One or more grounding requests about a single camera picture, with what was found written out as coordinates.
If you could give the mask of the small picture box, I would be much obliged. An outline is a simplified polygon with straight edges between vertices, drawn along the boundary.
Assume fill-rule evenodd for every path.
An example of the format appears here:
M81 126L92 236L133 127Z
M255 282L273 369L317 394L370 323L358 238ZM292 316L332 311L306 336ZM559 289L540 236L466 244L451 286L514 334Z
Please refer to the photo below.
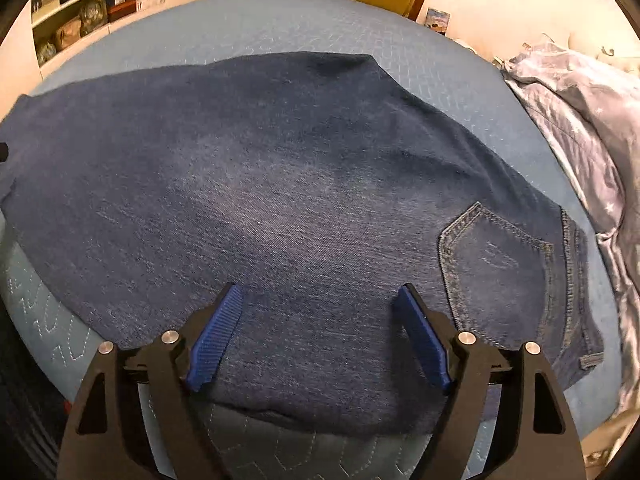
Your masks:
M439 35L445 36L448 30L449 21L449 13L433 8L428 8L424 26L428 29L431 29L433 32L437 32Z

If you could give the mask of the dark blue denim jeans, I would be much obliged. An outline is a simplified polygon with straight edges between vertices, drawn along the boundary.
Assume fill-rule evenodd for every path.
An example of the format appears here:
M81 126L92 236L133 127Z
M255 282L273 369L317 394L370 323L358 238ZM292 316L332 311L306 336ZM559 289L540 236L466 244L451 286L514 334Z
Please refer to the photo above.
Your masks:
M540 344L563 387L604 357L572 218L367 55L169 66L23 96L1 208L52 294L125 348L233 282L207 395L344 434L430 431L444 399L392 312Z

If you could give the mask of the white wardrobe shelf unit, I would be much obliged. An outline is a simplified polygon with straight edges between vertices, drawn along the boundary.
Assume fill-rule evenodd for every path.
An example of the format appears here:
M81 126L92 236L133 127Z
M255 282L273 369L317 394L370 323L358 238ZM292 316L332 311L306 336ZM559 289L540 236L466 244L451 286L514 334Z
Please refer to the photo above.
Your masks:
M1 114L117 29L196 0L27 0L1 41Z

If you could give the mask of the teal quilted bed mattress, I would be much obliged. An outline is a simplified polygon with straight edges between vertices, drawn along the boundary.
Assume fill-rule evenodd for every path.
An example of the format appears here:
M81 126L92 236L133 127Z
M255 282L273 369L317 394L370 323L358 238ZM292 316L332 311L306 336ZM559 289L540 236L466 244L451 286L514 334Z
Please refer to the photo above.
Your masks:
M581 479L617 310L498 70L348 0L201 0L2 120L61 479Z

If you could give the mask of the grey star-print duvet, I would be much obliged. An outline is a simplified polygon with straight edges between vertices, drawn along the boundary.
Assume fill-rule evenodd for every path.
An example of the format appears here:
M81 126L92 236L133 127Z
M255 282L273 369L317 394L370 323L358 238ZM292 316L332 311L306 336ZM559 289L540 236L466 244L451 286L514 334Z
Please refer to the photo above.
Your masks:
M639 406L639 77L553 42L501 64L589 216L620 320L620 412Z

